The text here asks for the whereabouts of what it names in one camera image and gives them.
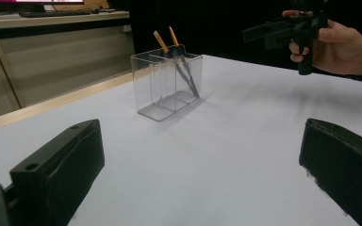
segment table surface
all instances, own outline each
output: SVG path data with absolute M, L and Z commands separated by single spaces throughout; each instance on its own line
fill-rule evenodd
M 137 113 L 132 82 L 3 121 L 0 184 L 64 129 L 99 119 L 106 165 L 70 225 L 357 226 L 298 158 L 307 118 L 362 136 L 362 82 L 213 56 L 203 65 L 201 99 L 165 121 Z

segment screw hole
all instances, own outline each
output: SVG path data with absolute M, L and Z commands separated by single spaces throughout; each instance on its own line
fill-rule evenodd
M 26 170 L 34 170 L 38 166 L 37 163 L 30 164 L 25 167 Z

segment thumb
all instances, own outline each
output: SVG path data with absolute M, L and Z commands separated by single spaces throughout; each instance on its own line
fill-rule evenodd
M 350 43 L 356 38 L 355 30 L 335 22 L 329 28 L 319 30 L 319 40 L 324 42 Z

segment clear acrylic container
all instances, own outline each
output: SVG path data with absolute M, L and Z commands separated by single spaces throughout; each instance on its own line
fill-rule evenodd
M 199 99 L 202 56 L 188 54 L 183 45 L 133 55 L 131 68 L 138 113 L 163 121 Z

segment finger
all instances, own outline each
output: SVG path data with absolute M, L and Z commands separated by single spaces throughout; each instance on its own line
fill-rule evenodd
M 285 11 L 282 12 L 282 16 L 283 17 L 294 16 L 294 15 L 296 15 L 298 13 L 299 13 L 298 10 L 285 10 Z
M 350 43 L 357 39 L 357 35 L 359 35 L 354 28 L 346 27 L 331 20 L 328 20 L 328 27 L 319 30 L 319 40 L 324 42 Z
M 289 50 L 293 54 L 297 54 L 297 55 L 301 54 L 301 52 L 299 51 L 299 44 L 296 43 L 295 41 L 293 41 L 289 44 Z M 308 54 L 308 52 L 309 52 L 309 49 L 307 47 L 305 47 L 304 51 L 302 52 L 302 55 L 306 55 L 306 54 Z
M 290 59 L 293 62 L 299 63 L 299 62 L 302 62 L 302 60 L 304 60 L 304 57 L 302 55 L 298 55 L 298 54 L 291 54 Z

